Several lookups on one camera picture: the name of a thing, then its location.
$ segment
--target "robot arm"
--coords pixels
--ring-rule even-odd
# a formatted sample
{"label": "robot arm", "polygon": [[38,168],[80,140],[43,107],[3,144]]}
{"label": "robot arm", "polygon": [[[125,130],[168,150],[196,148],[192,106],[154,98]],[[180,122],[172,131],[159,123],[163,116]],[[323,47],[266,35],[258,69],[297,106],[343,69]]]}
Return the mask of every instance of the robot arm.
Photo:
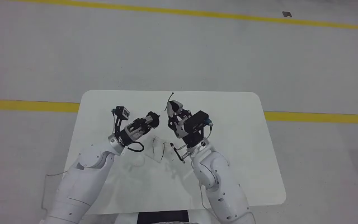
{"label": "robot arm", "polygon": [[194,174],[200,186],[205,186],[216,219],[220,223],[254,224],[245,193],[233,179],[229,162],[210,144],[208,137],[204,138],[204,127],[209,125],[210,133],[213,128],[209,115],[203,111],[191,115],[174,100],[169,101],[167,107],[168,126],[183,139],[187,152],[180,156],[174,145],[171,146],[183,163],[184,158],[190,156]]}
{"label": "robot arm", "polygon": [[113,165],[114,156],[121,155],[126,146],[159,125],[159,116],[149,112],[145,118],[136,119],[120,130],[121,122],[128,120],[129,112],[118,106],[112,113],[117,116],[115,133],[110,135],[108,140],[91,144],[81,150],[56,191],[53,207],[45,219],[46,224],[80,222],[100,194]]}

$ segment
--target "floor marking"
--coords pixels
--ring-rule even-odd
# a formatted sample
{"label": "floor marking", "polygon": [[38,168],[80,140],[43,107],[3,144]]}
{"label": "floor marking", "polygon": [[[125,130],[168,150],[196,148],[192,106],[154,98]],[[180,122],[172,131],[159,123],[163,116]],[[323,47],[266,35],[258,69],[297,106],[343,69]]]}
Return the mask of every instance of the floor marking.
{"label": "floor marking", "polygon": [[320,26],[320,27],[333,27],[340,29],[358,29],[358,25],[354,24],[338,24],[335,22],[323,22],[323,21],[310,21],[310,20],[296,20],[293,18],[270,18],[261,16],[250,16],[230,13],[219,12],[205,12],[205,11],[193,11],[193,10],[178,10],[173,8],[156,8],[156,7],[144,7],[144,6],[128,6],[123,4],[109,4],[100,2],[79,2],[70,0],[8,0],[11,2],[30,2],[30,3],[43,3],[43,4],[57,4],[62,6],[78,6],[89,8],[105,8],[109,10],[124,10],[124,11],[138,11],[138,12],[153,12],[186,16],[200,16],[200,17],[215,17],[215,18],[227,18],[232,20],[249,20],[256,22],[274,22],[280,24],[293,24],[303,26]]}
{"label": "floor marking", "polygon": [[74,102],[0,100],[0,109],[77,113],[79,104]]}
{"label": "floor marking", "polygon": [[[77,113],[79,103],[41,102],[21,100],[0,100],[0,110],[51,111]],[[313,122],[313,123],[350,123],[358,124],[358,114],[316,114],[296,112],[264,111],[270,122]]]}

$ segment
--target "white table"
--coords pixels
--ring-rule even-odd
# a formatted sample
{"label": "white table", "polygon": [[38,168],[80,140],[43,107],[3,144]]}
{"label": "white table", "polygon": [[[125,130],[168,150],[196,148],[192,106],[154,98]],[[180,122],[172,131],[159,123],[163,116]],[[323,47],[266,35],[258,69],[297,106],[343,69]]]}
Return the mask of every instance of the white table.
{"label": "white table", "polygon": [[[82,96],[65,170],[80,150],[104,141],[112,132],[110,112],[117,105],[130,111],[129,121],[153,111],[160,125],[140,139],[158,136],[183,145],[167,127],[164,112],[171,91],[88,91]],[[258,96],[251,92],[175,92],[171,98],[193,114],[202,110],[214,123],[210,142],[231,163],[234,178],[241,184],[251,206],[281,204],[286,192]],[[87,214],[131,213],[202,209],[198,180],[190,165],[183,164],[173,150],[165,149],[158,163],[142,153],[126,150],[116,156],[105,185]],[[204,204],[210,204],[204,196]]]}

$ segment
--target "wire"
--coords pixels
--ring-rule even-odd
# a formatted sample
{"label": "wire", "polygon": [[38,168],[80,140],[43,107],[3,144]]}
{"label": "wire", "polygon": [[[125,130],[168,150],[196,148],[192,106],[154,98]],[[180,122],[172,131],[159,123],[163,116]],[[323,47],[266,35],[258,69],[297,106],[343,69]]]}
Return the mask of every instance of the wire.
{"label": "wire", "polygon": [[[204,202],[202,201],[202,191],[201,191],[201,184],[199,183],[199,188],[200,188],[200,196],[201,196],[201,205],[207,210],[207,212],[209,212],[219,223],[221,223],[219,220],[218,220],[218,218],[217,218],[217,216],[215,215],[215,214],[213,214],[213,213],[211,213],[205,206],[204,206]],[[239,219],[241,219],[242,217],[244,217],[245,215],[247,215],[247,214],[251,214],[252,215],[252,218],[253,218],[253,221],[254,221],[254,223],[256,224],[256,219],[255,219],[255,216],[253,215],[253,213],[252,212],[245,212],[244,214],[242,214],[241,216],[239,216],[238,218],[237,218],[237,220],[239,220]]]}
{"label": "wire", "polygon": [[209,133],[209,135],[207,137],[205,137],[206,140],[208,140],[208,138],[210,137],[212,130],[213,130],[213,128],[210,126],[210,133]]}
{"label": "wire", "polygon": [[166,144],[165,143],[163,143],[163,155],[162,155],[162,158],[161,158],[161,160],[163,159],[163,156],[164,156],[164,151],[166,150]]}
{"label": "wire", "polygon": [[47,208],[44,207],[45,189],[46,189],[46,178],[47,178],[48,176],[58,176],[58,175],[64,174],[65,172],[67,172],[67,171],[60,172],[59,174],[46,174],[46,175],[45,175],[44,188],[43,188],[43,196],[42,196],[42,199],[41,199],[41,209],[46,212],[46,213],[45,213],[45,217],[47,216],[47,213],[49,212],[49,211],[47,210]]}
{"label": "wire", "polygon": [[167,105],[166,105],[166,108],[164,109],[164,111],[166,111],[167,110],[167,107],[168,107],[168,102],[169,102],[169,100],[170,100],[170,98],[172,97],[172,95],[174,94],[174,92],[172,92],[172,94],[170,95],[170,97],[169,97],[169,99],[168,99],[168,101],[167,101]]}
{"label": "wire", "polygon": [[133,144],[133,143],[140,144],[140,146],[142,147],[142,149],[141,149],[141,150],[134,150],[134,149],[132,149],[132,148],[127,147],[129,150],[131,150],[132,152],[143,152],[143,150],[144,150],[144,145],[143,145],[142,143],[140,143],[140,142],[132,142],[131,144]]}
{"label": "wire", "polygon": [[205,206],[204,206],[204,202],[202,201],[202,191],[201,191],[201,184],[199,183],[199,188],[200,188],[200,196],[201,196],[201,205],[207,210],[207,212],[209,212],[219,223],[220,221],[218,220],[218,218],[216,217],[216,215],[214,215],[211,211],[209,211]]}
{"label": "wire", "polygon": [[154,153],[154,140],[156,140],[156,138],[153,138],[153,143],[152,143],[152,147],[153,147],[153,158],[156,157],[156,154]]}
{"label": "wire", "polygon": [[112,130],[112,134],[114,133],[114,126],[116,125],[116,121],[115,121],[115,117],[114,117],[114,114],[113,114],[113,130]]}

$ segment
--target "concrete floor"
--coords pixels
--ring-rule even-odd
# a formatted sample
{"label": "concrete floor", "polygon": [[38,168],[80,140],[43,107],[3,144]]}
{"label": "concrete floor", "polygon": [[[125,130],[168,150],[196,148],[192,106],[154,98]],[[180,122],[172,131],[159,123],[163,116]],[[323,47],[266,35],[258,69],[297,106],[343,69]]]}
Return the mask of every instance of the concrete floor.
{"label": "concrete floor", "polygon": [[[106,1],[358,24],[351,1]],[[358,114],[358,30],[0,2],[0,98],[79,102],[91,89],[252,91],[264,110]],[[0,111],[0,220],[38,223],[76,115]],[[257,223],[356,223],[358,125],[268,122],[286,188]],[[60,178],[48,181],[50,206]],[[115,216],[86,217],[111,223]]]}

